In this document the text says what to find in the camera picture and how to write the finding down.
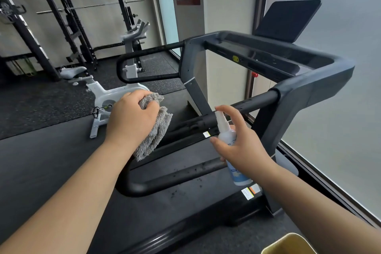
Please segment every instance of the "gym floor mat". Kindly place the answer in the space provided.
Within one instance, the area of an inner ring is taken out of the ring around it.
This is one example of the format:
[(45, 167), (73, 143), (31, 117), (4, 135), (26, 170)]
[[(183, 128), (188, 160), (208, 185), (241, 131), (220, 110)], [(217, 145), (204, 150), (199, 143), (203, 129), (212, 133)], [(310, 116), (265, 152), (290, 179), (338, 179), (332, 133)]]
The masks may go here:
[[(169, 74), (178, 70), (178, 64), (165, 52), (148, 55), (141, 59), (141, 63), (145, 72), (138, 76)], [(98, 71), (89, 72), (106, 90), (125, 85), (116, 76), (115, 59), (101, 61)], [(143, 84), (159, 94), (185, 88), (180, 79)], [(65, 80), (53, 83), (39, 75), (3, 86), (0, 99), (4, 101), (0, 107), (0, 139), (88, 116), (94, 106), (94, 96), (86, 92), (85, 83), (77, 86)]]

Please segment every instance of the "spray bottle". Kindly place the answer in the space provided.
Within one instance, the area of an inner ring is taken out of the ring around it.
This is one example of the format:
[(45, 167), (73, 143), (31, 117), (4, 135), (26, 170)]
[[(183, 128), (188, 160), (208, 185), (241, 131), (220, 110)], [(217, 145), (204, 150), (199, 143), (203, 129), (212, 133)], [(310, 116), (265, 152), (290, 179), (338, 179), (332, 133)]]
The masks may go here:
[[(218, 138), (228, 144), (229, 146), (232, 146), (236, 139), (237, 139), (237, 133), (235, 130), (230, 128), (230, 125), (228, 121), (226, 120), (226, 117), (223, 112), (216, 111), (216, 117), (217, 117), (217, 125), (218, 125), (218, 130), (220, 134), (218, 135)], [(231, 163), (226, 161), (227, 167), (230, 170), (230, 173), (233, 178), (234, 184), (236, 186), (245, 186), (248, 184), (251, 184), (253, 181), (243, 175), (240, 171), (238, 171), (235, 167), (232, 166)]]

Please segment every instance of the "gray towel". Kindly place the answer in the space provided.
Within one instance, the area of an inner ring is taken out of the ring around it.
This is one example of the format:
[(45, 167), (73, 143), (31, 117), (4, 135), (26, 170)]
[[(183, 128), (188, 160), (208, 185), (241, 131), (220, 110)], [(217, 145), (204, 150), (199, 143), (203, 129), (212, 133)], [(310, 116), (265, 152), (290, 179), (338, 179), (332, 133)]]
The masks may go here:
[[(162, 102), (163, 99), (164, 97), (162, 95), (159, 95), (158, 93), (154, 92), (145, 96), (139, 102), (139, 106), (144, 110), (150, 102), (156, 101), (158, 104), (160, 104), (160, 102)], [(168, 129), (172, 116), (173, 114), (167, 113), (166, 107), (160, 107), (154, 128), (145, 138), (145, 140), (142, 141), (142, 143), (138, 146), (134, 153), (134, 156), (137, 161), (143, 160), (157, 147), (157, 145), (162, 140), (162, 138), (165, 135), (165, 132)]]

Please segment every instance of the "yellow bin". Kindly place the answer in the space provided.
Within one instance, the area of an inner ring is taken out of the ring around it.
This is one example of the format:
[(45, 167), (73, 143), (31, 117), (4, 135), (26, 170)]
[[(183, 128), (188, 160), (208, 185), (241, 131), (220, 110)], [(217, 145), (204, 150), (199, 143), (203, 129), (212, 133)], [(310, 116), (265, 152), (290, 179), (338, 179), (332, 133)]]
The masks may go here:
[(302, 236), (288, 233), (267, 246), (261, 254), (317, 254)]

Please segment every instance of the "exercise bike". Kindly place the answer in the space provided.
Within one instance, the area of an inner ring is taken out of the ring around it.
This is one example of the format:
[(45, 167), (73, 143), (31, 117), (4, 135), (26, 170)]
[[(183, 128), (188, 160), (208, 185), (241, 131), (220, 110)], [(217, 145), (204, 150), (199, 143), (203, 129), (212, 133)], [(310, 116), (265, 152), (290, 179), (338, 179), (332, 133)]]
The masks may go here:
[[(133, 51), (133, 42), (146, 37), (148, 28), (149, 22), (145, 23), (139, 20), (135, 28), (128, 31), (127, 34), (122, 36), (126, 52)], [(78, 85), (79, 82), (85, 81), (87, 91), (92, 92), (94, 94), (94, 108), (91, 111), (91, 113), (94, 116), (94, 121), (90, 132), (90, 138), (93, 139), (98, 135), (98, 128), (108, 123), (111, 108), (114, 103), (120, 100), (120, 98), (128, 92), (133, 92), (137, 89), (149, 89), (140, 83), (135, 83), (127, 84), (125, 86), (115, 89), (105, 90), (99, 82), (94, 80), (94, 77), (92, 75), (86, 77), (78, 76), (86, 70), (87, 68), (84, 66), (79, 66), (75, 68), (62, 68), (60, 71), (60, 76), (61, 78), (68, 80), (69, 83), (73, 83), (74, 86)], [(136, 63), (133, 59), (127, 60), (127, 65), (123, 69), (127, 79), (137, 78), (138, 72), (140, 70), (140, 68), (137, 68)]]

